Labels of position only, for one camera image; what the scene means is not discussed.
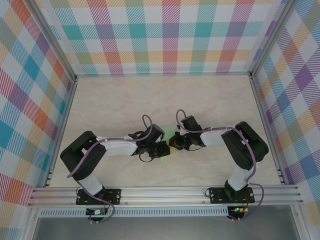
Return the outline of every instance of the purple cable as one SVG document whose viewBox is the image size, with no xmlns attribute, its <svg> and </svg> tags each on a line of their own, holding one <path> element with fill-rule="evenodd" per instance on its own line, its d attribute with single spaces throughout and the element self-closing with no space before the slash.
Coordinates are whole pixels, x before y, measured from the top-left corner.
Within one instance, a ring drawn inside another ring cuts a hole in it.
<svg viewBox="0 0 320 240">
<path fill-rule="evenodd" d="M 178 118 L 178 114 L 179 112 L 182 112 L 184 114 L 184 118 L 187 117 L 186 115 L 186 112 L 182 109 L 179 109 L 178 111 L 176 111 L 176 114 L 175 114 L 175 119 L 176 119 L 176 122 L 178 123 L 179 127 L 182 128 L 183 130 L 185 130 L 186 132 L 188 133 L 192 133 L 192 134 L 198 134 L 198 133 L 205 133 L 205 132 L 210 132 L 210 131 L 217 131 L 217 130 L 224 130 L 226 129 L 226 127 L 213 127 L 213 128 L 209 128 L 209 129 L 204 129 L 204 130 L 198 130 L 198 131 L 191 131 L 191 130 L 188 130 L 186 129 L 179 121 L 179 118 Z"/>
<path fill-rule="evenodd" d="M 260 185 L 260 184 L 258 184 L 258 183 L 251 183 L 251 182 L 249 183 L 249 185 L 259 186 L 259 187 L 261 188 L 261 191 L 262 191 L 261 199 L 260 199 L 258 205 L 256 206 L 256 208 L 254 209 L 254 211 L 253 211 L 251 214 L 249 214 L 249 215 L 241 218 L 241 221 L 250 218 L 255 212 L 257 212 L 258 208 L 261 206 L 262 201 L 264 200 L 264 197 L 265 197 L 265 189 L 264 189 L 264 187 L 263 187 L 262 185 Z M 239 221 L 240 221 L 240 219 L 235 218 L 234 216 L 229 216 L 229 217 L 232 218 L 232 219 L 234 219 L 234 220 L 239 220 Z"/>
<path fill-rule="evenodd" d="M 138 139 L 126 139 L 126 138 L 123 138 L 123 137 L 109 137 L 109 138 L 105 138 L 105 139 L 101 139 L 97 142 L 95 142 L 89 149 L 88 151 L 86 151 L 86 153 L 83 155 L 83 157 L 81 158 L 80 162 L 78 163 L 78 165 L 73 169 L 72 172 L 70 172 L 70 174 L 68 176 L 66 176 L 67 178 L 70 178 L 72 177 L 77 171 L 78 169 L 81 167 L 82 163 L 85 161 L 86 157 L 88 156 L 88 154 L 92 151 L 92 149 L 95 148 L 95 146 L 97 146 L 98 144 L 104 142 L 105 140 L 108 140 L 108 141 L 114 141 L 114 140 L 123 140 L 123 141 L 127 141 L 127 142 L 138 142 L 138 141 L 142 141 L 142 140 L 145 140 L 147 137 L 149 137 L 149 135 L 151 134 L 151 131 L 152 131 L 152 128 L 153 128 L 153 123 L 152 123 L 152 120 L 151 118 L 144 114 L 142 115 L 142 121 L 143 121 L 143 124 L 146 128 L 147 127 L 147 124 L 146 124 L 146 121 L 144 119 L 144 117 L 147 117 L 150 121 L 150 130 L 149 132 L 147 133 L 147 135 L 145 135 L 144 137 L 142 138 L 138 138 Z"/>
<path fill-rule="evenodd" d="M 98 201 L 100 201 L 100 202 L 102 202 L 102 203 L 104 203 L 104 204 L 107 204 L 107 205 L 109 205 L 109 206 L 111 206 L 111 207 L 113 208 L 113 211 L 111 212 L 111 215 L 110 215 L 110 216 L 107 216 L 107 217 L 105 217 L 104 219 L 102 219 L 101 221 L 96 222 L 96 223 L 103 223 L 103 222 L 109 220 L 109 219 L 115 214 L 116 208 L 115 208 L 115 206 L 114 206 L 111 202 L 108 202 L 108 201 L 106 201 L 106 200 L 100 199 L 100 198 L 92 195 L 90 192 L 88 192 L 88 191 L 84 188 L 84 186 L 81 185 L 81 183 L 80 183 L 79 181 L 76 181 L 76 182 L 82 187 L 83 191 L 84 191 L 88 196 L 90 196 L 91 198 L 93 198 L 93 199 L 95 199 L 95 200 L 98 200 Z M 95 221 L 93 221 L 93 220 L 91 219 L 91 215 L 89 216 L 89 220 L 90 220 L 91 222 L 95 222 Z"/>
<path fill-rule="evenodd" d="M 225 130 L 225 129 L 229 129 L 229 130 L 233 130 L 235 131 L 240 137 L 241 139 L 243 140 L 244 144 L 246 145 L 246 147 L 248 148 L 249 150 L 249 153 L 251 155 L 251 158 L 252 158 L 252 162 L 253 162 L 253 171 L 252 173 L 250 174 L 250 176 L 248 176 L 248 178 L 245 180 L 246 182 L 248 182 L 256 173 L 257 171 L 257 161 L 256 161 L 256 158 L 255 158 L 255 155 L 254 155 L 254 152 L 252 151 L 249 143 L 247 142 L 245 136 L 238 130 L 236 129 L 235 127 L 232 127 L 232 126 L 224 126 L 224 127 L 213 127 L 213 128 L 209 128 L 209 129 L 204 129 L 204 130 L 199 130 L 199 131 L 191 131 L 191 130 L 188 130 L 186 129 L 179 121 L 178 119 L 178 114 L 179 112 L 182 112 L 184 114 L 184 117 L 186 118 L 187 115 L 186 115 L 186 112 L 182 109 L 179 109 L 176 114 L 175 114 L 175 119 L 176 119 L 176 122 L 178 123 L 178 125 L 180 126 L 181 129 L 185 130 L 187 133 L 205 133 L 205 132 L 210 132 L 210 131 L 217 131 L 217 130 Z M 265 190 L 264 188 L 262 187 L 262 185 L 258 184 L 258 183 L 249 183 L 249 185 L 255 185 L 255 186 L 259 186 L 262 190 L 262 196 L 261 196 L 261 200 L 260 202 L 258 203 L 258 205 L 256 206 L 255 210 L 248 216 L 245 216 L 242 218 L 242 220 L 245 220 L 247 219 L 248 217 L 250 217 L 253 213 L 255 213 L 257 211 L 257 209 L 260 207 L 260 205 L 262 204 L 262 201 L 264 199 L 264 196 L 265 196 Z"/>
<path fill-rule="evenodd" d="M 256 173 L 256 170 L 257 170 L 257 162 L 256 162 L 256 158 L 255 158 L 255 155 L 254 155 L 254 152 L 252 151 L 249 143 L 247 142 L 245 136 L 238 130 L 236 129 L 235 127 L 231 127 L 231 126 L 223 126 L 223 127 L 212 127 L 212 128 L 209 128 L 209 129 L 204 129 L 204 130 L 198 130 L 198 131 L 191 131 L 191 130 L 188 130 L 186 129 L 179 121 L 179 118 L 178 118 L 178 114 L 179 112 L 182 112 L 184 114 L 184 117 L 186 118 L 187 115 L 186 115 L 186 112 L 182 109 L 179 109 L 176 114 L 175 114 L 175 119 L 176 119 L 176 122 L 178 123 L 178 125 L 180 126 L 181 129 L 185 130 L 187 133 L 194 133 L 194 134 L 198 134 L 198 133 L 205 133 L 205 132 L 210 132 L 210 131 L 217 131 L 217 130 L 225 130 L 225 129 L 229 129 L 229 130 L 233 130 L 235 131 L 240 137 L 241 139 L 243 140 L 244 144 L 246 145 L 246 147 L 248 148 L 249 150 L 249 153 L 251 155 L 251 158 L 252 158 L 252 161 L 253 161 L 253 171 L 252 173 L 250 174 L 250 176 L 246 179 L 246 181 L 248 182 L 249 179 L 251 179 L 253 177 L 253 175 L 255 175 Z"/>
</svg>

